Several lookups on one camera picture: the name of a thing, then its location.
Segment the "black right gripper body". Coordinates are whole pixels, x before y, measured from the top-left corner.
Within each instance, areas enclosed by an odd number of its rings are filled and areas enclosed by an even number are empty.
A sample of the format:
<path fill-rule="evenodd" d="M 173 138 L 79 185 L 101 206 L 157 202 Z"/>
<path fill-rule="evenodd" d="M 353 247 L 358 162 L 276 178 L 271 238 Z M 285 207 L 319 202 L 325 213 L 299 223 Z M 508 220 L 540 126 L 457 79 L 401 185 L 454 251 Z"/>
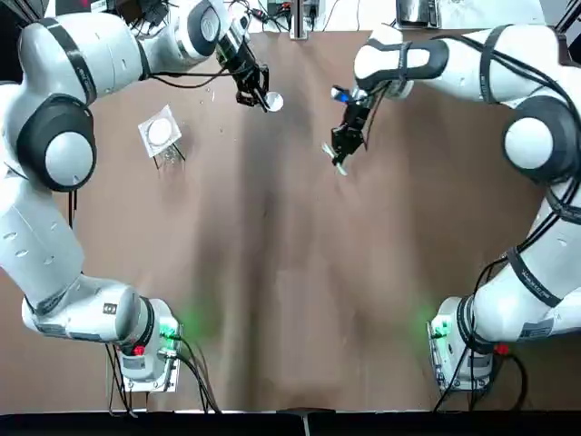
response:
<path fill-rule="evenodd" d="M 349 103 L 345 107 L 342 127 L 347 134 L 360 134 L 367 123 L 370 109 L 365 104 Z"/>

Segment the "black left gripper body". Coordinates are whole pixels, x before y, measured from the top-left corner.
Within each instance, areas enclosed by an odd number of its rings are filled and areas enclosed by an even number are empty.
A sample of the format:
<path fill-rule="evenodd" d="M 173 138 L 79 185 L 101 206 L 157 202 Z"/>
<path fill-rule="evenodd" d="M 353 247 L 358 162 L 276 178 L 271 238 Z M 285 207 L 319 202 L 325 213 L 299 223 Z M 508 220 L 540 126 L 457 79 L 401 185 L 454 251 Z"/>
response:
<path fill-rule="evenodd" d="M 244 37 L 225 35 L 216 45 L 221 70 L 218 76 L 232 76 L 236 81 L 259 81 L 261 67 Z"/>

